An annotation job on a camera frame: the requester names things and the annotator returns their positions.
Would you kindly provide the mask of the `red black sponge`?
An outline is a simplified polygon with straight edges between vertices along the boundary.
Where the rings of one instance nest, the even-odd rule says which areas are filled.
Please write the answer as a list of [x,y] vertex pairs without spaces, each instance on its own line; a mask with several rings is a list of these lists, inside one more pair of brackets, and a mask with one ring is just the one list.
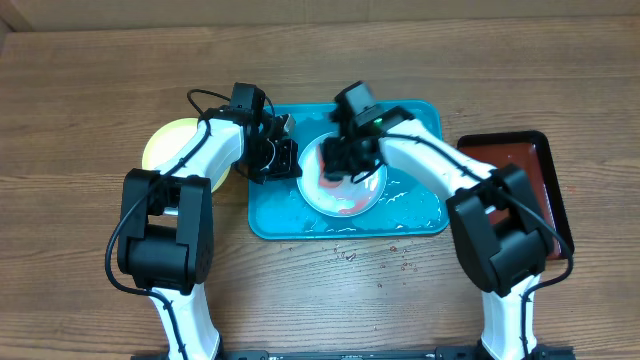
[[325,176],[325,162],[322,156],[320,146],[316,147],[316,160],[319,168],[318,186],[322,188],[336,188],[343,183],[343,177],[327,178]]

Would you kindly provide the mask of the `light blue plate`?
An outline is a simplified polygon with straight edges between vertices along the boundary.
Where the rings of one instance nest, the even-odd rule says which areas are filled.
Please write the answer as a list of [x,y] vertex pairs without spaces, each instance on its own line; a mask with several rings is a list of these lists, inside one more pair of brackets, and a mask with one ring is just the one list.
[[340,181],[331,182],[324,177],[324,162],[320,144],[336,132],[328,132],[311,141],[299,156],[302,176],[297,179],[298,189],[303,199],[316,211],[330,217],[353,217],[372,208],[381,198],[387,181],[387,170],[382,166],[367,176],[358,174],[355,180],[364,177],[360,183],[344,176]]

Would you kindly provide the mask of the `yellow-green plate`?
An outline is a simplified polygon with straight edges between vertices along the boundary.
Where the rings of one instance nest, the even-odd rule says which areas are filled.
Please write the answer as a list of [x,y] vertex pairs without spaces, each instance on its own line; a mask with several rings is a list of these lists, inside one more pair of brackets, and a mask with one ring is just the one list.
[[[211,192],[215,192],[226,180],[231,165],[244,155],[246,141],[239,125],[214,118],[210,125],[211,136],[204,147],[173,177],[209,178]],[[205,124],[200,125],[197,118],[177,119],[162,126],[144,148],[142,168],[168,172],[203,138],[205,131]]]

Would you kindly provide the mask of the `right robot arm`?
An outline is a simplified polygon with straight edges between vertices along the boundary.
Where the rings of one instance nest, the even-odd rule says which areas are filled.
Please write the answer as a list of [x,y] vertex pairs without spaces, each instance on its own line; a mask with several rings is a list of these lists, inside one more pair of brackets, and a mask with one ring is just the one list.
[[383,166],[399,169],[445,202],[458,261],[481,290],[482,351],[492,359],[541,359],[533,333],[534,292],[554,250],[526,172],[475,160],[435,137],[409,110],[384,109],[358,81],[339,92],[323,141],[323,175],[359,183]]

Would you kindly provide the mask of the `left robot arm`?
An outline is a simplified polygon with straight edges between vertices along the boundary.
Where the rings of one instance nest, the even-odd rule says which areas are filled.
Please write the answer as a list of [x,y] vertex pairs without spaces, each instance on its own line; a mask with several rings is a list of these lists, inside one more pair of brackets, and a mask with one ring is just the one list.
[[105,263],[116,263],[134,284],[105,272],[118,290],[152,300],[169,340],[167,358],[221,358],[204,289],[214,253],[212,189],[231,169],[257,184],[300,177],[294,124],[276,115],[262,89],[237,83],[224,105],[198,111],[195,133],[169,160],[125,176]]

